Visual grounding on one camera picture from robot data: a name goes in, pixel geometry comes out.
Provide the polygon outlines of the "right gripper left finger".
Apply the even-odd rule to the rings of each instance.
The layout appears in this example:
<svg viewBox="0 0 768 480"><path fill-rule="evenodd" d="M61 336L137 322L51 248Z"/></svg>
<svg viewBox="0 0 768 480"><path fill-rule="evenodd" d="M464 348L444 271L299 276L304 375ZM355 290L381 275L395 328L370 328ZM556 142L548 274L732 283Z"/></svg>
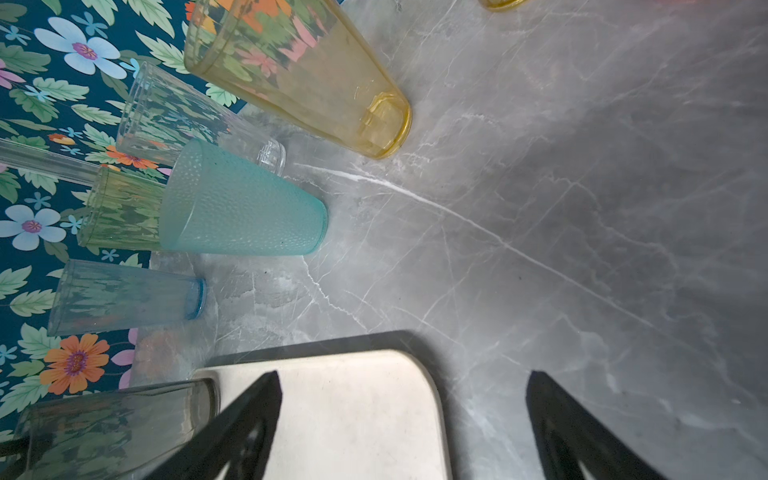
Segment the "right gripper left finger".
<svg viewBox="0 0 768 480"><path fill-rule="evenodd" d="M277 430L282 389L275 371L261 375L150 479L264 477Z"/></svg>

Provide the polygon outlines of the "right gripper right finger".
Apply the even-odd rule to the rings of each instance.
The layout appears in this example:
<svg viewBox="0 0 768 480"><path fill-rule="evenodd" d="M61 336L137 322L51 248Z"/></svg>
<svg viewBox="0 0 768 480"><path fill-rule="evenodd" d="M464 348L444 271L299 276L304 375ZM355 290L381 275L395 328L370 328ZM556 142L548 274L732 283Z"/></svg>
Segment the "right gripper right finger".
<svg viewBox="0 0 768 480"><path fill-rule="evenodd" d="M665 479L547 373L530 374L526 406L546 479Z"/></svg>

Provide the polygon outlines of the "grey smoky tumbler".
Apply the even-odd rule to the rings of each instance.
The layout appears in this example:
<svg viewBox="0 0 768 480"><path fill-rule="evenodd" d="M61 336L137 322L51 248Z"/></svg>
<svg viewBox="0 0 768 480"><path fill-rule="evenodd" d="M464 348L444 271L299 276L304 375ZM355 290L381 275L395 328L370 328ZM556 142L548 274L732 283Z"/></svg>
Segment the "grey smoky tumbler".
<svg viewBox="0 0 768 480"><path fill-rule="evenodd" d="M26 409L1 443L4 479L143 479L217 414L210 379L73 396Z"/></svg>

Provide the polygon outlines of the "beige plastic tray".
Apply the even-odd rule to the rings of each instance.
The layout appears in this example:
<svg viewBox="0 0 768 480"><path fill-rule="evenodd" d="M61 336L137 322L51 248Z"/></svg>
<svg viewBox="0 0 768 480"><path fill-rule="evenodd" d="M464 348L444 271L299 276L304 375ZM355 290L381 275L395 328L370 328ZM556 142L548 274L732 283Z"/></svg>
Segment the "beige plastic tray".
<svg viewBox="0 0 768 480"><path fill-rule="evenodd" d="M441 401L430 374L397 350L214 366L226 408L275 371L282 405L268 479L449 479Z"/></svg>

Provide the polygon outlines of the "light blue tumbler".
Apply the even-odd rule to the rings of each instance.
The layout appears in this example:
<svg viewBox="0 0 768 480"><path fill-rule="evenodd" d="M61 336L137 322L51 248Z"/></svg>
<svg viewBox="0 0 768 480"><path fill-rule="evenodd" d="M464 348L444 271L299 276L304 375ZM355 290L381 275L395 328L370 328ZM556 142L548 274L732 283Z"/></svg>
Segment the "light blue tumbler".
<svg viewBox="0 0 768 480"><path fill-rule="evenodd" d="M205 305L202 278L70 260L49 315L51 335L81 335L186 323Z"/></svg>

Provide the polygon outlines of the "tall green faceted tumbler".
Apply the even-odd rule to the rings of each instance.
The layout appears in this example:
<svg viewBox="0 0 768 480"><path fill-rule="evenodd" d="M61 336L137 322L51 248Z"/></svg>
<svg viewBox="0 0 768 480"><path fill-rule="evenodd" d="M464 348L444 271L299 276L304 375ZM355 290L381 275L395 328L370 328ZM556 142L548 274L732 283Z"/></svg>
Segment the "tall green faceted tumbler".
<svg viewBox="0 0 768 480"><path fill-rule="evenodd" d="M77 233L81 247L157 251L165 186L132 173L102 167L86 200Z"/></svg>

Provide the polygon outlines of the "teal dotted tumbler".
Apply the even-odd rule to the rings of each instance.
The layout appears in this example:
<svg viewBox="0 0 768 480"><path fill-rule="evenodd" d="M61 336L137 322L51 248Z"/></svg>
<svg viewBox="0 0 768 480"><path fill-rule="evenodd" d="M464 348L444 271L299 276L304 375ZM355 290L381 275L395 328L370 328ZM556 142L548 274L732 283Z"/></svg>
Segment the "teal dotted tumbler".
<svg viewBox="0 0 768 480"><path fill-rule="evenodd" d="M164 189L164 250L237 256L293 256L324 240L324 203L293 183L219 147L192 140Z"/></svg>

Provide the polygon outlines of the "clear glass tumbler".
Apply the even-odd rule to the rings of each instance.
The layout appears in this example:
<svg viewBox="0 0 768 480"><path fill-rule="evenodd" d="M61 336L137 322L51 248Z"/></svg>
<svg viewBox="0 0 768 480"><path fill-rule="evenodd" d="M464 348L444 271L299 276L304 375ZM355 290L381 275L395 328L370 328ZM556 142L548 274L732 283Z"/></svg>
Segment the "clear glass tumbler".
<svg viewBox="0 0 768 480"><path fill-rule="evenodd" d="M286 166L279 141L175 76L141 63L119 124L117 151L172 166L194 139L278 176Z"/></svg>

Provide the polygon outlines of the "tall yellow tumbler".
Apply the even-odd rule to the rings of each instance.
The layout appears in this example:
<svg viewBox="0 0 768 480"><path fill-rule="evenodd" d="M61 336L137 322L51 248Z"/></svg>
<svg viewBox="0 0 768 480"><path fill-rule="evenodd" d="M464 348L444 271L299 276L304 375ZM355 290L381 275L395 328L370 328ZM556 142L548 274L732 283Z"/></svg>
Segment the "tall yellow tumbler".
<svg viewBox="0 0 768 480"><path fill-rule="evenodd" d="M335 1L192 1L186 69L371 159L394 154L412 109Z"/></svg>

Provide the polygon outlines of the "short yellow tumbler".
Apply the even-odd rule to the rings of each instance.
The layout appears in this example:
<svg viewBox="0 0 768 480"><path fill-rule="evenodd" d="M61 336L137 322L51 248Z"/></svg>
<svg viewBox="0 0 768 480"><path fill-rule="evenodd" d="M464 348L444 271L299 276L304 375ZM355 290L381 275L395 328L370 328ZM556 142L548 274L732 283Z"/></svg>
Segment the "short yellow tumbler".
<svg viewBox="0 0 768 480"><path fill-rule="evenodd" d="M479 0L483 8L490 12L502 12L525 3L526 0Z"/></svg>

